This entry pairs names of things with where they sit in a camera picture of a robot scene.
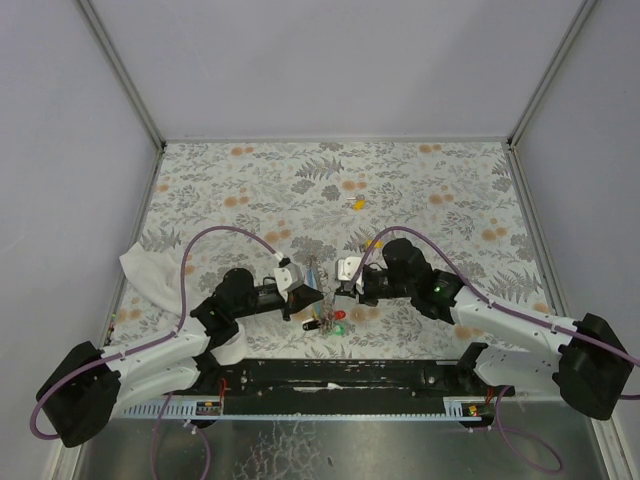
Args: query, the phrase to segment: white cloth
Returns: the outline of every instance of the white cloth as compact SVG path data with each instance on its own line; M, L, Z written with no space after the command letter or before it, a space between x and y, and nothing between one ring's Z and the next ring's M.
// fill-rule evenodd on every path
M180 315L180 265L169 253L145 252L140 243L120 256L120 264L127 280L140 295L151 303L175 315ZM187 314L206 298L185 281ZM233 365L247 354L247 337L242 324L238 333L211 353L220 365Z

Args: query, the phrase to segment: metal floor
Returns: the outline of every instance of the metal floor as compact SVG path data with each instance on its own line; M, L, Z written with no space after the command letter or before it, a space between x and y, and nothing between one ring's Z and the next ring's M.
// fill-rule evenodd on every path
M557 403L505 402L504 423L540 435L565 462L561 479L608 478L589 420ZM151 479L151 420L115 420L83 452L75 480ZM436 422L218 422L205 430L212 449L207 478L543 479L505 446L500 434L453 433ZM161 479L198 479L200 437L165 422L158 452ZM514 438L531 460L555 467L538 445Z

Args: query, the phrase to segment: floral pattern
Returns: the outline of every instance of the floral pattern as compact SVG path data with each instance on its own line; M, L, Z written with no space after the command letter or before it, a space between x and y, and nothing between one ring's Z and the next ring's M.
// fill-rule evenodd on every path
M358 195L364 207L354 209ZM497 142L169 144L140 242L179 261L188 241L211 225L250 230L303 268L315 257L325 291L336 287L329 272L338 258L359 255L387 226L412 227L489 292L548 310ZM411 240L434 267L444 268L426 245ZM210 234L191 252L187 281L209 293L232 267L249 269L261 282L274 266L255 242ZM340 308L347 313L341 336L303 331L308 311L291 322L279 312L240 319L250 356L457 358L470 341L497 342L478 330L429 320L405 300ZM128 285L110 341L137 339L176 321Z

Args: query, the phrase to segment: white wall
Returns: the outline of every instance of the white wall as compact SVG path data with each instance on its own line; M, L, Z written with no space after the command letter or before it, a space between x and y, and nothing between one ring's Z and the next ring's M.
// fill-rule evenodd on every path
M503 136L581 0L94 0L169 139Z
M35 393L98 339L153 149L70 0L3 2L0 65L0 478L32 480Z
M640 356L640 3L601 2L520 145L574 315ZM634 372L628 393L640 393ZM636 463L640 402L618 408Z

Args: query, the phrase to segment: small yellow object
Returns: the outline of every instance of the small yellow object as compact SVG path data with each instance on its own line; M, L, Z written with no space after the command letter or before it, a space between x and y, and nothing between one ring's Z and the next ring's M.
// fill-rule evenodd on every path
M367 242L364 244L365 248L369 248L371 246L371 242L373 242L373 240L367 240ZM382 248L382 247L384 247L384 243L382 243L381 240L378 240L376 242L375 248Z

